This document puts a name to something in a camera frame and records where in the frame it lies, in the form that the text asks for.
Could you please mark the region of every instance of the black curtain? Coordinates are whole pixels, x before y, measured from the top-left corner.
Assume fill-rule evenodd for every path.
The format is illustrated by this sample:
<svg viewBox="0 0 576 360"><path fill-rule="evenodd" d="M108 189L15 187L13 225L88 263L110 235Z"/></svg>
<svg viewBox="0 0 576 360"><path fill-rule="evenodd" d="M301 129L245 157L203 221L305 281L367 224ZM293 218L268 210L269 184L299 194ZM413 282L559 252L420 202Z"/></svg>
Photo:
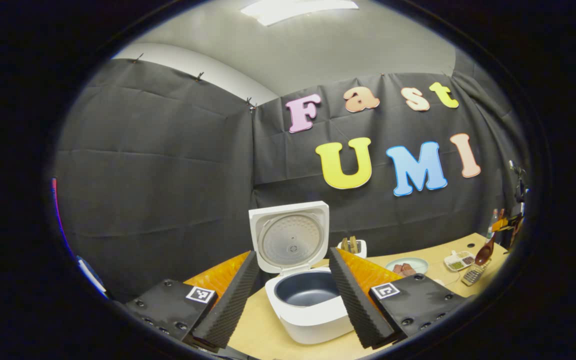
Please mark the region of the black curtain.
<svg viewBox="0 0 576 360"><path fill-rule="evenodd" d="M428 87L450 88L452 109ZM349 112L343 93L371 89L375 109ZM414 111L400 91L415 87L430 110ZM291 134L286 102L311 94L313 127ZM450 137L466 133L481 173L462 177ZM342 169L357 171L349 139L368 137L370 181L335 189L322 175L318 145L340 142ZM396 176L386 150L439 144L448 185L394 196ZM114 59L85 86L66 119L52 176L73 251L97 271L119 301L163 278L185 280L252 249L248 210L324 201L329 246L355 235L369 256L484 235L493 208L510 209L525 142L512 107L474 62L457 53L451 75L387 73L313 86L259 105L203 80L147 61ZM268 274L262 274L257 288Z"/></svg>

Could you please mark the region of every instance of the wooden table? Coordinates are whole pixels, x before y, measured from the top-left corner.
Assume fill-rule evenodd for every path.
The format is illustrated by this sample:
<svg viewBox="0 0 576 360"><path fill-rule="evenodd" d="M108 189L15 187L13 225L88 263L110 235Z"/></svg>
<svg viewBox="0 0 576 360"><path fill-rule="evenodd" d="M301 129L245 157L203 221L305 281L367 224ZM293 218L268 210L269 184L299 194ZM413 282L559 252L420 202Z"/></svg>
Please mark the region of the wooden table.
<svg viewBox="0 0 576 360"><path fill-rule="evenodd" d="M471 234L449 243L424 248L416 251L396 253L394 255L368 257L368 259L385 267L393 260L406 257L422 258L429 264L426 276L432 280L439 280L444 287L463 297L468 297L481 292L492 280L495 273L506 260L506 249L494 244L492 262L479 281L473 286L466 286L461 278L466 273L465 269L458 272L448 270L444 264L444 258L451 251L470 251L473 255L484 245L485 237L479 234ZM327 266L329 260L323 259L313 267ZM261 289L247 300L246 307L241 315L228 346L261 360L355 360L362 356L370 355L384 349L364 349L359 343L355 331L351 331L335 339L320 344L304 345L295 342L286 332L284 326L277 318L270 306L266 290Z"/></svg>

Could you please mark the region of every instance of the ceiling light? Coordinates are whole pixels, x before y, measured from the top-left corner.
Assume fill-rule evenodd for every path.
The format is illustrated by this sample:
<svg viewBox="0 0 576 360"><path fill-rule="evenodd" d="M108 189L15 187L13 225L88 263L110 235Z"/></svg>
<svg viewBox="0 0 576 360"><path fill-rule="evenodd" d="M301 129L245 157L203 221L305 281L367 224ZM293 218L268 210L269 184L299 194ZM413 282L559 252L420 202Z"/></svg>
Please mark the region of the ceiling light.
<svg viewBox="0 0 576 360"><path fill-rule="evenodd" d="M262 0L241 12L268 27L279 21L321 10L359 9L350 0Z"/></svg>

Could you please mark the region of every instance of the blue letter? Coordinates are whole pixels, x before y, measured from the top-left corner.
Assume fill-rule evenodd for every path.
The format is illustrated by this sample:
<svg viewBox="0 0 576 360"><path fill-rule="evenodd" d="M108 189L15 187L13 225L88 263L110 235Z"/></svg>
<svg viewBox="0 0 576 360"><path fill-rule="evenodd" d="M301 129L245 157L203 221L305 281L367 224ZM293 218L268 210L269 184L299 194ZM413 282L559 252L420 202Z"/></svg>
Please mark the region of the blue letter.
<svg viewBox="0 0 576 360"><path fill-rule="evenodd" d="M439 144L434 141L421 144L419 161L405 146L393 146L386 150L386 155L391 157L395 165L395 176L397 177L395 196L412 194L412 186L408 182L408 176L418 191L424 189L426 174L428 174L428 182L425 183L425 187L429 191L441 189L448 184L442 172L442 165L439 163Z"/></svg>

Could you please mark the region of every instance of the ceiling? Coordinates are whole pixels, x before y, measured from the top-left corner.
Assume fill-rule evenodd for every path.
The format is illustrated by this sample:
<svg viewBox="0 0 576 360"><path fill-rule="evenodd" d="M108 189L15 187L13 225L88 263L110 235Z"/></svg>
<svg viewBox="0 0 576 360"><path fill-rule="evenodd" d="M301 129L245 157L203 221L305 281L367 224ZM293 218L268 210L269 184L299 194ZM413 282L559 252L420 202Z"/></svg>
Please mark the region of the ceiling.
<svg viewBox="0 0 576 360"><path fill-rule="evenodd" d="M268 27L240 9L256 0L213 0L175 16L134 43L206 55L279 96L378 73L451 74L455 48L422 25L372 0Z"/></svg>

